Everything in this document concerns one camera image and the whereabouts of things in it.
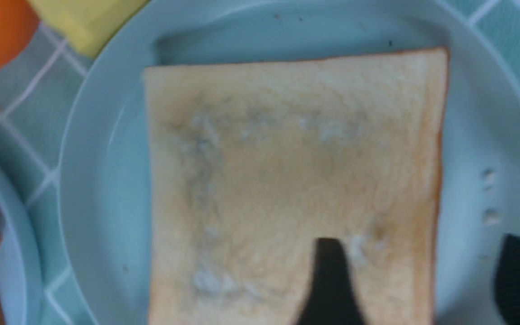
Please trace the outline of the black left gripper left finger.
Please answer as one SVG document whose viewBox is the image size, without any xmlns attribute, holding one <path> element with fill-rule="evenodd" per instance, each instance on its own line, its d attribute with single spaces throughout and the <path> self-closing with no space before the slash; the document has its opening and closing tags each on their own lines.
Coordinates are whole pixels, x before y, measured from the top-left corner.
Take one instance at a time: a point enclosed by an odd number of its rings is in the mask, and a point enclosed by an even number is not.
<svg viewBox="0 0 520 325">
<path fill-rule="evenodd" d="M 318 238 L 309 294 L 298 325 L 363 325 L 344 247 L 338 239 Z"/>
</svg>

